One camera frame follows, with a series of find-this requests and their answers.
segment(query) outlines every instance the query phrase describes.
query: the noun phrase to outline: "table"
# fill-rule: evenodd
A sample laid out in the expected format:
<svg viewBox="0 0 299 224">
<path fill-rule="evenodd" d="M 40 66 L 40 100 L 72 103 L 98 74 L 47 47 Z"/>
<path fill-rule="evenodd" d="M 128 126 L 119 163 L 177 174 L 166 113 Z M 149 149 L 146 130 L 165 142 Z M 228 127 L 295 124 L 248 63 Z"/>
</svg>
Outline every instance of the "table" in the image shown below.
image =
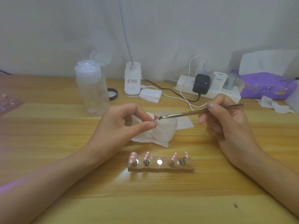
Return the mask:
<svg viewBox="0 0 299 224">
<path fill-rule="evenodd" d="M 113 105 L 139 103 L 147 112 L 189 111 L 183 101 L 162 97 L 159 104 L 126 98 L 123 80 L 107 80 L 118 90 Z M 174 83 L 162 83 L 172 88 Z M 9 183 L 80 149 L 99 117 L 84 108 L 74 78 L 0 77 L 0 93 L 25 102 L 0 118 L 0 185 Z M 200 98 L 197 104 L 209 99 Z M 299 171 L 299 117 L 241 99 L 262 148 Z M 190 116 L 194 128 L 176 131 L 169 148 L 129 142 L 77 182 L 33 223 L 298 223 L 298 219 L 223 156 L 217 143 Z M 131 151 L 169 156 L 188 151 L 194 173 L 132 173 Z"/>
</svg>

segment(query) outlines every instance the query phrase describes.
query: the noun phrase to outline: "hand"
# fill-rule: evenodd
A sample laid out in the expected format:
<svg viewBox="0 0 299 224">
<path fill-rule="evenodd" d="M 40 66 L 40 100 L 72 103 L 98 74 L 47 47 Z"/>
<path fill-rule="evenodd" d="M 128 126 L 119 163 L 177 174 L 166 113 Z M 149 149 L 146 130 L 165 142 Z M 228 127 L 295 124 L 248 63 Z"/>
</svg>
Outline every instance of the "hand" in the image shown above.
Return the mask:
<svg viewBox="0 0 299 224">
<path fill-rule="evenodd" d="M 131 126 L 132 115 L 142 123 Z M 116 154 L 129 140 L 157 126 L 152 118 L 138 105 L 125 104 L 111 106 L 102 116 L 91 139 L 83 149 L 102 162 Z"/>
<path fill-rule="evenodd" d="M 249 126 L 246 114 L 241 109 L 226 110 L 222 106 L 233 105 L 232 99 L 224 94 L 217 95 L 207 103 L 209 114 L 199 116 L 199 124 L 207 123 L 207 131 L 217 139 L 226 158 L 236 167 L 251 155 L 262 151 Z"/>
</svg>

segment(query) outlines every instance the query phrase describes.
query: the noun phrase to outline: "black power adapter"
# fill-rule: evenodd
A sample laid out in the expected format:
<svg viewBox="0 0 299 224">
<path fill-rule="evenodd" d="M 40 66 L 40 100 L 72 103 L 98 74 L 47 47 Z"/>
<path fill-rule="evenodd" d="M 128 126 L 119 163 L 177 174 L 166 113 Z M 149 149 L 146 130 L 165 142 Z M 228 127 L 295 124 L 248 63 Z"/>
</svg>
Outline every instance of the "black power adapter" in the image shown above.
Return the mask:
<svg viewBox="0 0 299 224">
<path fill-rule="evenodd" d="M 210 77 L 208 75 L 198 74 L 195 77 L 194 85 L 192 91 L 197 93 L 199 96 L 201 94 L 207 94 L 210 87 Z"/>
</svg>

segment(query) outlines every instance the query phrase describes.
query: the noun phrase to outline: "power outlet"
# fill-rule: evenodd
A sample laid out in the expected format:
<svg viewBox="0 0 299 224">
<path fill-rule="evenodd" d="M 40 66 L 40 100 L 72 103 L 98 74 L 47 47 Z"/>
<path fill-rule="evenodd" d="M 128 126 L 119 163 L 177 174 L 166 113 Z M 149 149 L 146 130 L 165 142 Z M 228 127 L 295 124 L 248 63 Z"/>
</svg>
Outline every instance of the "power outlet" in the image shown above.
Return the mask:
<svg viewBox="0 0 299 224">
<path fill-rule="evenodd" d="M 177 90 L 177 91 L 180 91 L 181 86 L 183 85 L 183 83 L 185 82 L 185 80 L 187 78 L 188 78 L 188 76 L 181 75 L 179 80 L 178 80 L 178 83 L 177 83 L 176 87 L 174 87 L 174 89 Z M 185 82 L 184 86 L 182 87 L 181 91 L 184 92 L 184 93 L 197 95 L 197 93 L 194 93 L 192 91 L 194 80 L 195 80 L 194 77 L 189 77 L 187 79 L 187 81 Z M 236 103 L 238 103 L 241 99 L 240 92 L 239 92 L 237 86 L 235 86 L 233 90 L 226 90 L 226 89 L 222 88 L 220 91 L 218 91 L 218 90 L 209 89 L 209 91 L 207 92 L 206 95 L 202 94 L 201 96 L 213 99 L 214 97 L 217 96 L 217 94 L 220 94 L 220 93 L 223 93 L 223 94 L 227 95 L 228 97 L 230 97 Z"/>
</svg>

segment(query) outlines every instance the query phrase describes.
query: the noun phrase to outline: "brown brush handle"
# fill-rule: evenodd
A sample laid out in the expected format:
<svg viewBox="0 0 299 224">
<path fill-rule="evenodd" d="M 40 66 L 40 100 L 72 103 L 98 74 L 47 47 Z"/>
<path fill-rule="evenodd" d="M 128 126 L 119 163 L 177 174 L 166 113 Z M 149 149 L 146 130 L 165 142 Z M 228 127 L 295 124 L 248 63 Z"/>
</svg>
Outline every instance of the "brown brush handle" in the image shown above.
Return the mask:
<svg viewBox="0 0 299 224">
<path fill-rule="evenodd" d="M 223 106 L 226 110 L 230 110 L 230 109 L 235 109 L 235 108 L 241 108 L 244 107 L 244 104 L 236 104 L 236 105 L 227 105 L 227 106 Z M 201 110 L 197 110 L 197 111 L 193 111 L 193 112 L 184 112 L 182 113 L 181 116 L 191 116 L 191 115 L 197 115 L 197 114 L 201 114 L 201 113 L 209 113 L 210 111 L 207 108 L 201 109 Z"/>
</svg>

